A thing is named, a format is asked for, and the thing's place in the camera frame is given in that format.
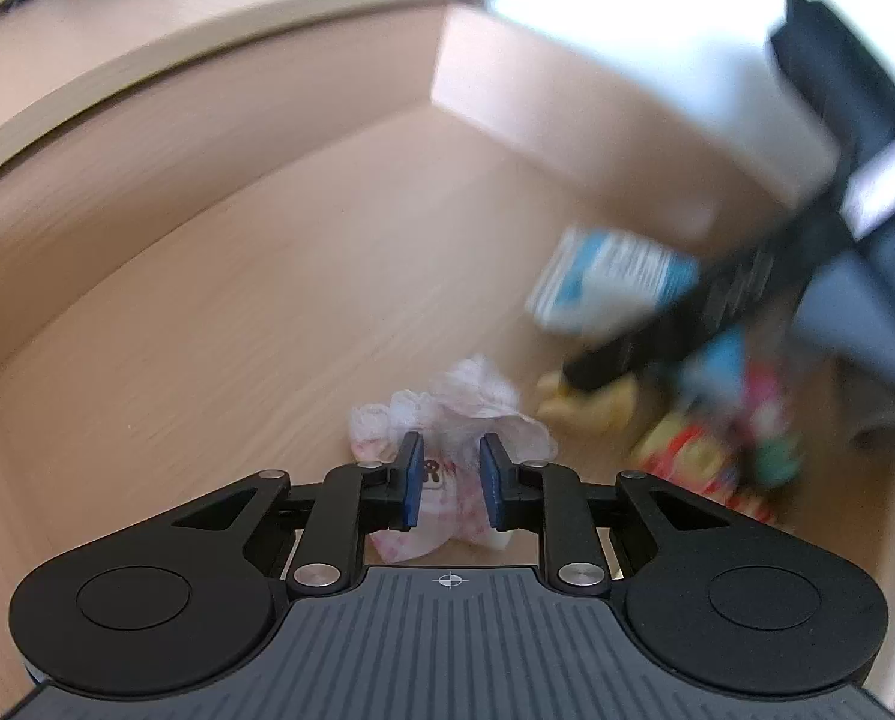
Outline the red hello kitty toy camera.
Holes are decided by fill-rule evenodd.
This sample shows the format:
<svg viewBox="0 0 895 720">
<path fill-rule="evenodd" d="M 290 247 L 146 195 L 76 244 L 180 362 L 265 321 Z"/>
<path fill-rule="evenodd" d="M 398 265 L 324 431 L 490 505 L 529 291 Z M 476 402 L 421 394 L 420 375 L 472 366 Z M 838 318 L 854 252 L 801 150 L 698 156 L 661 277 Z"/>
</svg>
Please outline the red hello kitty toy camera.
<svg viewBox="0 0 895 720">
<path fill-rule="evenodd" d="M 706 344 L 672 376 L 674 408 L 644 434 L 634 468 L 758 522 L 802 466 L 788 389 L 776 367 L 747 353 L 740 328 Z"/>
</svg>

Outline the yellow duck figurine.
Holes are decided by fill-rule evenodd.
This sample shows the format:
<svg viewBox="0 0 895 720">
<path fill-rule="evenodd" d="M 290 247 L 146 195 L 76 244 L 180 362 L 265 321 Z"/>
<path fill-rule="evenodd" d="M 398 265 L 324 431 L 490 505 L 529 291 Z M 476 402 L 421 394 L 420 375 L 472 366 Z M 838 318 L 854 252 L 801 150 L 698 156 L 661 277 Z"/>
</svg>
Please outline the yellow duck figurine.
<svg viewBox="0 0 895 720">
<path fill-rule="evenodd" d="M 630 424 L 639 387 L 633 376 L 625 376 L 586 394 L 571 387 L 561 372 L 550 372 L 537 382 L 537 392 L 537 418 L 541 422 L 578 433 L 603 434 L 621 431 Z"/>
</svg>

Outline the blue tissue pack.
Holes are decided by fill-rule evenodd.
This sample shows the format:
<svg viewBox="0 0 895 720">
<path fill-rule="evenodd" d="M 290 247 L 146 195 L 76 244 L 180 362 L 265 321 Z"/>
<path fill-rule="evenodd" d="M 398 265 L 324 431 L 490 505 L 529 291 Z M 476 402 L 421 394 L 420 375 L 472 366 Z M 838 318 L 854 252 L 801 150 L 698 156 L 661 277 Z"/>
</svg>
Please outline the blue tissue pack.
<svg viewBox="0 0 895 720">
<path fill-rule="evenodd" d="M 525 310 L 545 332 L 612 338 L 698 283 L 695 257 L 626 229 L 568 227 Z"/>
</svg>

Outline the open wooden drawer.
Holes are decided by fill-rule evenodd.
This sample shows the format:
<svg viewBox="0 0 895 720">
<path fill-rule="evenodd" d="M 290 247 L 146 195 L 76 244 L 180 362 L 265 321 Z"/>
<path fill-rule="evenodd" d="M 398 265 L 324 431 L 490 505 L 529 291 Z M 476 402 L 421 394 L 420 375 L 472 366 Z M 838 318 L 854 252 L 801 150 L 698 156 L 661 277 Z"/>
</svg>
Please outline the open wooden drawer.
<svg viewBox="0 0 895 720">
<path fill-rule="evenodd" d="M 0 717 L 880 718 L 887 606 L 659 481 L 586 486 L 607 596 L 366 566 L 294 596 L 343 408 L 517 305 L 571 215 L 714 263 L 784 221 L 623 78 L 460 5 L 265 37 L 0 176 Z"/>
</svg>

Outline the pink white bag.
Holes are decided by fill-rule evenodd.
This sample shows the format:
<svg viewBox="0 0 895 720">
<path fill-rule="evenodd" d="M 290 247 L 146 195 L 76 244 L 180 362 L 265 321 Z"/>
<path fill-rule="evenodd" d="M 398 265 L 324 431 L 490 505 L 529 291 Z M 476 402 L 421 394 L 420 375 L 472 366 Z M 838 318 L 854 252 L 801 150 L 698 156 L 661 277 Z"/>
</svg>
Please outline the pink white bag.
<svg viewBox="0 0 895 720">
<path fill-rule="evenodd" d="M 424 439 L 420 518 L 408 532 L 374 533 L 377 556 L 400 564 L 450 541 L 506 550 L 511 537 L 491 527 L 484 505 L 480 439 L 496 434 L 514 461 L 552 461 L 558 455 L 546 426 L 520 411 L 519 390 L 489 359 L 473 356 L 433 377 L 422 392 L 399 390 L 385 403 L 349 413 L 349 447 L 360 463 L 394 460 L 411 431 Z"/>
</svg>

